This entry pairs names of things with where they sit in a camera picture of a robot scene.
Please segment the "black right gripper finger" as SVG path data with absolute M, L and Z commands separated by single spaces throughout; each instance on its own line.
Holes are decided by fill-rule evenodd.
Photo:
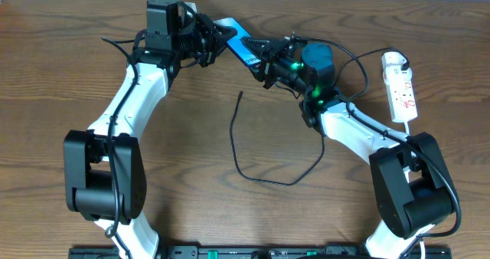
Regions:
M 260 62 L 254 66 L 249 67 L 251 74 L 257 81 L 264 81 L 266 79 L 265 64 Z
M 258 58 L 278 57 L 282 54 L 282 42 L 279 39 L 242 37 L 240 40 Z

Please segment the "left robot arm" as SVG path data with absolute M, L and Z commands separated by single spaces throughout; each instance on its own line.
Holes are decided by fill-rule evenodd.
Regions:
M 67 207 L 103 229 L 109 248 L 71 248 L 71 258 L 164 258 L 143 207 L 147 178 L 140 139 L 183 68 L 215 62 L 236 30 L 180 0 L 147 0 L 146 26 L 124 51 L 126 75 L 103 114 L 64 139 Z

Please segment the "blue Galaxy smartphone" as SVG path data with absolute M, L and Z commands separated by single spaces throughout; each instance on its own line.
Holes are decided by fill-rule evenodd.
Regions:
M 215 20 L 214 23 L 237 30 L 237 34 L 227 42 L 227 47 L 246 67 L 252 67 L 260 62 L 259 58 L 244 45 L 243 38 L 248 38 L 250 34 L 237 20 L 234 18 L 222 18 Z

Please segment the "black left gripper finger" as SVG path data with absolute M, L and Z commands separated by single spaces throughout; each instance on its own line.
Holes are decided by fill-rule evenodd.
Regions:
M 227 43 L 230 39 L 232 39 L 237 35 L 236 28 L 230 26 L 218 25 L 216 23 L 214 23 L 214 27 L 217 30 L 218 33 L 217 39 L 220 41 L 220 43 Z
M 221 53 L 226 49 L 226 43 L 216 43 L 208 52 L 206 65 L 213 64 Z

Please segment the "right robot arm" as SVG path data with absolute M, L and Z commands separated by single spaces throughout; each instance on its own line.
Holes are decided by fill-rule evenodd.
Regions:
M 265 88 L 278 85 L 302 96 L 305 123 L 363 159 L 381 223 L 359 253 L 372 258 L 445 258 L 428 248 L 436 225 L 462 217 L 459 196 L 435 138 L 391 129 L 362 113 L 338 88 L 335 43 L 291 36 L 240 39 L 241 57 Z

